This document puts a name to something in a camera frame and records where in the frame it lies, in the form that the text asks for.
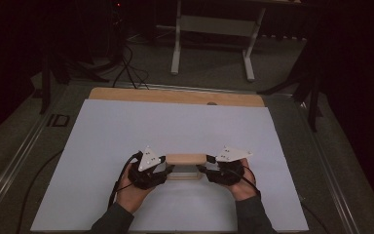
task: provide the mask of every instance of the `metal rail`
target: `metal rail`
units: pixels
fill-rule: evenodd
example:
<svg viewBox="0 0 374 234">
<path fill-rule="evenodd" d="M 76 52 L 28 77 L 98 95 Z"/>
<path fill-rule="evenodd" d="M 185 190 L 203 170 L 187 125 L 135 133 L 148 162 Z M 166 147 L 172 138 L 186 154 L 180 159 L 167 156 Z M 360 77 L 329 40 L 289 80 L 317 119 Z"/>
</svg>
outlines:
<svg viewBox="0 0 374 234">
<path fill-rule="evenodd" d="M 41 134 L 50 118 L 52 110 L 60 100 L 60 97 L 64 91 L 64 87 L 56 87 L 54 91 L 54 101 L 47 109 L 46 113 L 39 116 L 39 118 L 36 120 L 31 130 L 28 132 L 27 136 L 20 145 L 17 153 L 14 155 L 7 168 L 0 175 L 0 203 L 7 193 L 8 189 L 10 188 L 15 177 L 17 176 L 26 158 L 28 157 L 29 152 L 35 145 L 36 140 L 38 139 L 39 135 Z"/>
<path fill-rule="evenodd" d="M 346 233 L 360 234 L 359 228 L 357 227 L 356 221 L 351 212 L 351 209 L 349 208 L 345 195 L 339 185 L 339 182 L 335 174 L 333 173 L 330 163 L 327 160 L 326 154 L 324 153 L 324 150 L 320 144 L 320 140 L 318 139 L 318 136 L 316 134 L 312 133 L 312 130 L 309 126 L 309 123 L 306 119 L 306 108 L 301 108 L 300 106 L 296 107 L 299 110 L 299 114 L 301 116 L 301 119 L 303 120 L 304 127 L 306 131 L 310 133 L 312 143 L 318 152 L 318 157 L 320 159 L 320 165 L 323 170 L 324 179 L 327 183 L 330 195 L 333 198 L 333 202 L 335 203 L 336 209 L 338 210 L 339 216 L 341 217 Z"/>
</svg>

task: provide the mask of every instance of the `dark sleeve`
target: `dark sleeve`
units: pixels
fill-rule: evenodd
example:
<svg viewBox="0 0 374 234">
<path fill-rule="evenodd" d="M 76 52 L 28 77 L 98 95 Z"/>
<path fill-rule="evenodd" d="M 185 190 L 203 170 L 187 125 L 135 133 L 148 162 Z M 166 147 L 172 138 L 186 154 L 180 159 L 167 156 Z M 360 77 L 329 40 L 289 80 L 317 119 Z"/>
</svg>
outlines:
<svg viewBox="0 0 374 234">
<path fill-rule="evenodd" d="M 277 233 L 266 216 L 259 196 L 236 202 L 239 234 Z"/>
<path fill-rule="evenodd" d="M 123 207 L 114 203 L 108 211 L 91 227 L 87 233 L 127 233 L 134 216 Z"/>
</svg>

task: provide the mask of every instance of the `person's right hand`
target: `person's right hand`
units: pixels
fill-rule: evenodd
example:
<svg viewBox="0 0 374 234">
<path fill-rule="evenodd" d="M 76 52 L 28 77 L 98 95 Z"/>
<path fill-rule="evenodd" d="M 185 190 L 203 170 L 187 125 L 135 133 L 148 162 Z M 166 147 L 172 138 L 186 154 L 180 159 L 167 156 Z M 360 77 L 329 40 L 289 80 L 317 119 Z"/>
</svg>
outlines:
<svg viewBox="0 0 374 234">
<path fill-rule="evenodd" d="M 250 182 L 252 182 L 254 186 L 256 186 L 256 178 L 253 176 L 253 173 L 251 172 L 250 167 L 248 166 L 247 159 L 241 159 L 241 163 L 244 166 L 243 176 L 247 178 Z M 243 179 L 241 179 L 238 183 L 225 187 L 229 189 L 229 191 L 232 193 L 236 201 L 242 201 L 257 195 L 254 188 Z"/>
</svg>

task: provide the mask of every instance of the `white paper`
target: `white paper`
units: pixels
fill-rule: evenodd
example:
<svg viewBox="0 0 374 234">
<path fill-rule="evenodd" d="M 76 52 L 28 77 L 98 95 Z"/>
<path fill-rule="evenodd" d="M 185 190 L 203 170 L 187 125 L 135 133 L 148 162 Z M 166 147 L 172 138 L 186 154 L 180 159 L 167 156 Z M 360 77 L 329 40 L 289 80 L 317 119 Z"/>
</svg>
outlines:
<svg viewBox="0 0 374 234">
<path fill-rule="evenodd" d="M 273 227 L 308 230 L 268 108 L 94 99 L 81 109 L 31 230 L 90 229 L 125 162 L 147 145 L 158 155 L 215 156 L 224 145 L 253 152 L 249 166 Z M 156 187 L 131 225 L 151 232 L 236 230 L 232 195 L 205 175 Z"/>
</svg>

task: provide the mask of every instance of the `person's left hand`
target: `person's left hand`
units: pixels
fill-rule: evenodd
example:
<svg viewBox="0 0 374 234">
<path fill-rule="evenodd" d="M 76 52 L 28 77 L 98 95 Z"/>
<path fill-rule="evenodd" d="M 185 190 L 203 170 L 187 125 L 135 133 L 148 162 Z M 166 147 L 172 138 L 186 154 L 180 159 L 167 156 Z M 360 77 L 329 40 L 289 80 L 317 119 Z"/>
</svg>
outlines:
<svg viewBox="0 0 374 234">
<path fill-rule="evenodd" d="M 129 164 L 127 166 L 126 170 L 124 171 L 123 177 L 121 178 L 120 185 L 118 187 L 116 202 L 124 209 L 126 209 L 126 211 L 133 214 L 141 206 L 142 202 L 147 197 L 147 195 L 151 191 L 153 191 L 154 187 L 144 190 L 132 185 L 129 179 L 129 171 L 131 165 L 132 164 Z"/>
</svg>

